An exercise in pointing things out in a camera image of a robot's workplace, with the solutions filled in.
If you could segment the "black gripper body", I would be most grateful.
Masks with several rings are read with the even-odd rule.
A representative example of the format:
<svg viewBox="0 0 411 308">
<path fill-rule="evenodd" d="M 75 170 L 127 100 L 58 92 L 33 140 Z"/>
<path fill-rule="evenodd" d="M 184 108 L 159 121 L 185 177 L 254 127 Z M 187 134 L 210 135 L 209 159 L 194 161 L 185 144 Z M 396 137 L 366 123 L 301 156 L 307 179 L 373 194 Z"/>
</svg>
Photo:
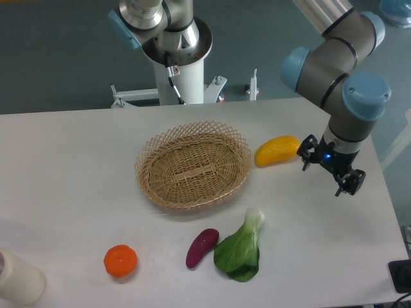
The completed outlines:
<svg viewBox="0 0 411 308">
<path fill-rule="evenodd" d="M 352 167 L 358 154 L 357 143 L 345 141 L 334 135 L 323 135 L 320 141 L 313 138 L 313 145 L 319 164 L 337 180 L 358 175 L 358 171 Z"/>
</svg>

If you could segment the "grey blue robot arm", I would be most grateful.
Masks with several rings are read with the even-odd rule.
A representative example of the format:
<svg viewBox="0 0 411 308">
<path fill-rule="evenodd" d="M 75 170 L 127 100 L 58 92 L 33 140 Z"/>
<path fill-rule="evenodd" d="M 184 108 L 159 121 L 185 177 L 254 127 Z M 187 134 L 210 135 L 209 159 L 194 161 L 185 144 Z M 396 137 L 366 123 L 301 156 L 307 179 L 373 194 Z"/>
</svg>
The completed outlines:
<svg viewBox="0 0 411 308">
<path fill-rule="evenodd" d="M 385 26 L 377 15 L 358 13 L 348 1 L 296 5 L 324 40 L 314 50 L 295 48 L 280 77 L 330 116 L 322 138 L 305 138 L 297 154 L 305 166 L 319 164 L 330 172 L 340 193 L 355 194 L 365 173 L 353 169 L 353 161 L 383 115 L 391 89 L 380 75 L 354 68 L 383 41 Z M 204 83 L 204 59 L 213 38 L 194 16 L 191 1 L 120 1 L 108 20 L 126 46 L 141 48 L 153 63 L 160 104 L 217 102 L 225 79 Z"/>
</svg>

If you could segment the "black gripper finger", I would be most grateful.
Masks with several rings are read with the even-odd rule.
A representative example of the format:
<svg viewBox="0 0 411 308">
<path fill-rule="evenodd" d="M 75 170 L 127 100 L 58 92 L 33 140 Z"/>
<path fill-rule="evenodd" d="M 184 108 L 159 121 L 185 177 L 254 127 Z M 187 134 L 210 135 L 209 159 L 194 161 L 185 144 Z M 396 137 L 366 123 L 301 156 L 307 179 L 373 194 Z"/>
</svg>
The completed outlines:
<svg viewBox="0 0 411 308">
<path fill-rule="evenodd" d="M 297 155 L 303 161 L 302 170 L 307 170 L 312 164 L 317 163 L 317 139 L 314 135 L 310 134 L 305 138 L 297 150 Z"/>
<path fill-rule="evenodd" d="M 360 169 L 350 169 L 343 176 L 334 175 L 335 182 L 338 184 L 338 189 L 335 196 L 338 197 L 341 193 L 347 193 L 351 196 L 361 188 L 365 180 L 366 173 Z"/>
</svg>

